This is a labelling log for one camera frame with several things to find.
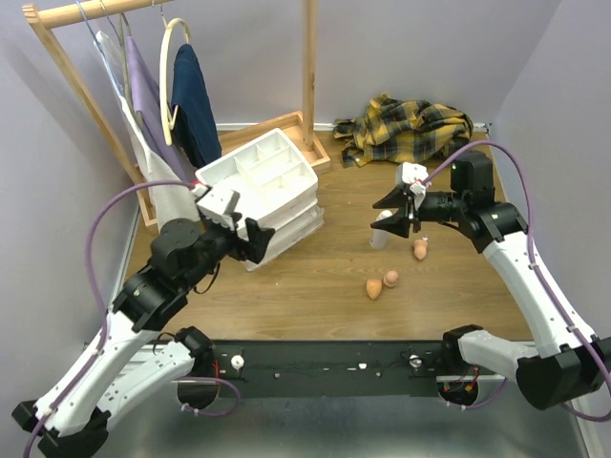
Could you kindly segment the short white bottle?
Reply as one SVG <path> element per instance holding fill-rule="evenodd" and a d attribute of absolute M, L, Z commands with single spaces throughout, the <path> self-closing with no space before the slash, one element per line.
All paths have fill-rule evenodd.
<path fill-rule="evenodd" d="M 391 210 L 383 210 L 377 216 L 375 222 L 378 222 L 382 219 L 386 219 L 392 216 Z M 386 231 L 380 229 L 373 229 L 372 235 L 369 240 L 369 245 L 371 248 L 375 250 L 381 250 L 386 247 L 390 234 Z"/>

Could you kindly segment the white drawer organizer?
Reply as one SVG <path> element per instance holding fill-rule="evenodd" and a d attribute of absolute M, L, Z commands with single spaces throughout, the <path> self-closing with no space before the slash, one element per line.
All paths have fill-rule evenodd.
<path fill-rule="evenodd" d="M 324 224 L 318 177 L 279 128 L 198 169 L 196 178 L 214 190 L 239 193 L 237 212 L 275 230 L 263 260 L 243 263 L 248 272 L 271 263 Z"/>

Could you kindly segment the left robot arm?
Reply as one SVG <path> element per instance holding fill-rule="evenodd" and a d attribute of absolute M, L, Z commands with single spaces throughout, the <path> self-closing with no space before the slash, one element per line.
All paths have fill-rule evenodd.
<path fill-rule="evenodd" d="M 254 219 L 246 219 L 245 227 L 245 239 L 213 222 L 173 219 L 162 227 L 147 264 L 104 310 L 100 331 L 71 369 L 46 395 L 13 410 L 31 446 L 46 457 L 92 457 L 111 428 L 161 386 L 213 373 L 213 343 L 194 326 L 178 331 L 165 349 L 127 375 L 121 371 L 161 334 L 205 276 L 217 276 L 225 257 L 262 261 L 275 231 Z"/>

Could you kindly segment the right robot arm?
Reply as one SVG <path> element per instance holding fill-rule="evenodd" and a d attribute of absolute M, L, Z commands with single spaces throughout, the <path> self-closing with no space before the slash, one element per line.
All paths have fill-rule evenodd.
<path fill-rule="evenodd" d="M 489 369 L 515 383 L 539 410 L 609 385 L 609 339 L 600 338 L 562 293 L 527 219 L 513 204 L 496 200 L 492 161 L 482 152 L 466 152 L 451 163 L 450 177 L 450 191 L 431 191 L 426 167 L 402 163 L 394 189 L 374 205 L 392 213 L 372 229 L 405 238 L 424 222 L 455 228 L 501 277 L 534 343 L 513 343 L 465 325 L 444 334 L 441 366 L 452 374 L 471 365 Z"/>

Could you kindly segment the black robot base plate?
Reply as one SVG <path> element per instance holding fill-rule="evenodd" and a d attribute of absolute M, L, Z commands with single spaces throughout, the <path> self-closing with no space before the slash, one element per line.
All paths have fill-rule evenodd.
<path fill-rule="evenodd" d="M 437 340 L 217 340 L 209 364 L 244 398 L 435 397 L 437 379 L 469 371 Z"/>

